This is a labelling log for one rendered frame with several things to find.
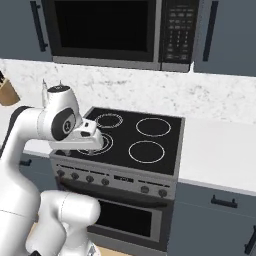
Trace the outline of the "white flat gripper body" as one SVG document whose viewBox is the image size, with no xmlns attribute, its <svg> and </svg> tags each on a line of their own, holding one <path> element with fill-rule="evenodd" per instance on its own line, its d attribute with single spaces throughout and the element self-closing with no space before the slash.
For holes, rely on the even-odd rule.
<svg viewBox="0 0 256 256">
<path fill-rule="evenodd" d="M 103 137 L 98 129 L 93 134 L 75 130 L 62 141 L 49 142 L 50 147 L 55 150 L 99 150 L 103 144 Z"/>
</svg>

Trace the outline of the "silver stove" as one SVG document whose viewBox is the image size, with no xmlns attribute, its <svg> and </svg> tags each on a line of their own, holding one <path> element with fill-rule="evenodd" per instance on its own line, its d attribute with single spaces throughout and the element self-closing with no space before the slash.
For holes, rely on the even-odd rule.
<svg viewBox="0 0 256 256">
<path fill-rule="evenodd" d="M 91 175 L 94 178 L 94 181 L 88 184 L 104 186 L 102 185 L 101 180 L 103 178 L 107 178 L 109 180 L 109 185 L 104 187 L 122 189 L 125 191 L 135 192 L 139 194 L 144 194 L 141 193 L 141 187 L 147 186 L 149 188 L 149 193 L 144 195 L 149 195 L 157 198 L 161 198 L 158 194 L 158 191 L 160 189 L 165 189 L 167 191 L 167 196 L 162 199 L 169 199 L 174 201 L 179 173 L 182 140 L 183 132 L 179 144 L 180 151 L 178 158 L 176 159 L 173 175 L 153 173 L 145 170 L 138 170 L 122 166 L 113 166 L 109 164 L 91 162 L 88 160 L 71 160 L 62 157 L 55 158 L 52 156 L 52 154 L 57 150 L 52 151 L 52 153 L 50 154 L 50 160 L 55 180 L 57 178 L 74 180 L 71 177 L 71 174 L 74 172 L 79 175 L 79 178 L 75 181 L 88 183 L 86 181 L 86 176 Z M 69 155 L 69 151 L 71 150 L 62 151 L 66 155 Z M 58 170 L 63 170 L 65 172 L 65 176 L 59 177 L 57 174 Z"/>
</svg>

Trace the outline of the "grey drawer front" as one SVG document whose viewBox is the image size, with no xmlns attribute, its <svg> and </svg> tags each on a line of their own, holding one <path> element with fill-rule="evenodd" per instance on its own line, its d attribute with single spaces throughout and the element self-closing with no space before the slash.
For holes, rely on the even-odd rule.
<svg viewBox="0 0 256 256">
<path fill-rule="evenodd" d="M 21 166 L 20 167 L 28 172 L 40 173 L 50 175 L 53 173 L 50 159 L 47 157 L 35 156 L 30 154 L 22 154 L 21 160 L 27 161 L 31 159 L 32 163 L 30 166 Z"/>
<path fill-rule="evenodd" d="M 212 204 L 211 199 L 213 195 L 215 195 L 217 199 L 225 201 L 235 199 L 238 203 L 238 207 L 229 208 Z M 178 183 L 176 188 L 176 200 L 189 205 L 256 218 L 256 196 L 243 195 L 186 183 Z"/>
</svg>

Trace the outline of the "black glass hob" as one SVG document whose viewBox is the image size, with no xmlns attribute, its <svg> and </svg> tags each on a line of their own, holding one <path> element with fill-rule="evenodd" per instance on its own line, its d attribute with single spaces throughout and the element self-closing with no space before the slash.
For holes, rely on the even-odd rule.
<svg viewBox="0 0 256 256">
<path fill-rule="evenodd" d="M 52 156 L 173 175 L 185 119 L 93 107 L 85 117 L 97 123 L 101 150 L 62 150 Z"/>
</svg>

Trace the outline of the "wooden knife block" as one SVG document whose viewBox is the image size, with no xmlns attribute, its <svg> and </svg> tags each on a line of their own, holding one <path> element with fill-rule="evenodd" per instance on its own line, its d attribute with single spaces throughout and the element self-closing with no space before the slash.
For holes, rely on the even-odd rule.
<svg viewBox="0 0 256 256">
<path fill-rule="evenodd" d="M 20 101 L 20 97 L 15 91 L 9 79 L 5 78 L 0 71 L 0 104 L 11 106 Z"/>
</svg>

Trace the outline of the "black microwave door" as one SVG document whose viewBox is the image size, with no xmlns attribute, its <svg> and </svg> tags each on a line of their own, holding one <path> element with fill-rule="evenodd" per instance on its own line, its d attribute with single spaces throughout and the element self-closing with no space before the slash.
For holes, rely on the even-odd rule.
<svg viewBox="0 0 256 256">
<path fill-rule="evenodd" d="M 149 62 L 156 0 L 41 0 L 54 56 Z"/>
</svg>

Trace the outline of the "silver oven door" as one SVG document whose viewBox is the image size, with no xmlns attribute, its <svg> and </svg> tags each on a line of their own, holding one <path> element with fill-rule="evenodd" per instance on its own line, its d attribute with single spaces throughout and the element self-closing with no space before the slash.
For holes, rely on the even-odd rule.
<svg viewBox="0 0 256 256">
<path fill-rule="evenodd" d="M 88 227 L 96 245 L 132 256 L 166 256 L 173 205 L 153 209 L 96 199 L 101 214 Z"/>
</svg>

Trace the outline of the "grey cupboard door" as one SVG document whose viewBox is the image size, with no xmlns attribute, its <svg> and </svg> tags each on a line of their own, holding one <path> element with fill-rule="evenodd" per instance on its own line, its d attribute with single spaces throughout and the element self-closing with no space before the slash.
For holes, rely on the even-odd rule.
<svg viewBox="0 0 256 256">
<path fill-rule="evenodd" d="M 203 62 L 211 3 L 202 0 L 194 71 L 256 77 L 256 0 L 218 0 L 209 60 Z"/>
<path fill-rule="evenodd" d="M 40 23 L 44 41 L 48 44 L 45 52 L 41 52 L 39 48 L 31 1 L 40 6 Z M 0 58 L 52 61 L 42 0 L 0 0 Z"/>
<path fill-rule="evenodd" d="M 176 202 L 168 256 L 256 256 L 244 245 L 253 233 L 256 218 Z"/>
</svg>

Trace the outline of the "silver black microwave oven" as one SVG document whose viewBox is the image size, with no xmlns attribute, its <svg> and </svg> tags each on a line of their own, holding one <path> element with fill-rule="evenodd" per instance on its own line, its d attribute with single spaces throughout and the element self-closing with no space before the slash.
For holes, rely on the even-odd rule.
<svg viewBox="0 0 256 256">
<path fill-rule="evenodd" d="M 190 69 L 199 0 L 156 0 L 153 61 L 53 56 L 57 63 L 187 72 Z"/>
</svg>

